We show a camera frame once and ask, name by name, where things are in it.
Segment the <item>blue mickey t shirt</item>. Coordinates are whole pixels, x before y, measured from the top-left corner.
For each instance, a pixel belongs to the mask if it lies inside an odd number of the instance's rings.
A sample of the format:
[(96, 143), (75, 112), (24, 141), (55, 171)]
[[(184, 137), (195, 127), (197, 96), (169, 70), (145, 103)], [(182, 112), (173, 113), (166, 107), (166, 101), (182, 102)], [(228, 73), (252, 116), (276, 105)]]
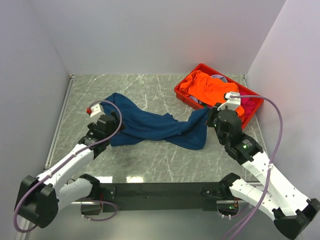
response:
[(135, 145), (142, 141), (166, 141), (189, 150), (201, 150), (207, 140), (208, 109), (194, 110), (187, 121), (178, 121), (166, 113), (159, 115), (139, 109), (129, 98), (113, 93), (106, 98), (122, 114), (125, 129), (113, 136), (113, 147)]

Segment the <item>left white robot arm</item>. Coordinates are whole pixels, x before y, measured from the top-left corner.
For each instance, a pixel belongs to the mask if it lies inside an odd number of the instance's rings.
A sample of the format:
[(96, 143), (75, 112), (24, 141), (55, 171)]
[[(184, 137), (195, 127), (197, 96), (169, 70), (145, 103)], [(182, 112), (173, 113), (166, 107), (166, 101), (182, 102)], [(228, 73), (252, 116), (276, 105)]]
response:
[(29, 231), (18, 226), (18, 217), (43, 229), (52, 223), (59, 211), (81, 199), (98, 203), (100, 207), (112, 206), (114, 212), (118, 212), (118, 207), (106, 198), (96, 177), (83, 174), (72, 183), (68, 181), (84, 165), (104, 152), (110, 139), (124, 128), (119, 110), (102, 114), (96, 122), (88, 125), (87, 134), (62, 160), (37, 177), (25, 177), (20, 183), (14, 208), (15, 229), (20, 233)]

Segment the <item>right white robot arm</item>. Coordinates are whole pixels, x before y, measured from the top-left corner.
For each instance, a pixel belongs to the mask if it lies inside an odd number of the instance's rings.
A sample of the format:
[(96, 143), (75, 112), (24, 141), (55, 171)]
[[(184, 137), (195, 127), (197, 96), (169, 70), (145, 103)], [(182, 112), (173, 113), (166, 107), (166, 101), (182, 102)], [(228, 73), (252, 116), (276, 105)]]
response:
[(209, 110), (206, 124), (214, 128), (226, 153), (265, 188), (259, 190), (230, 173), (220, 181), (221, 197), (236, 197), (257, 207), (282, 235), (295, 240), (319, 213), (319, 200), (301, 193), (276, 168), (256, 140), (242, 131), (242, 121), (235, 110), (217, 103)]

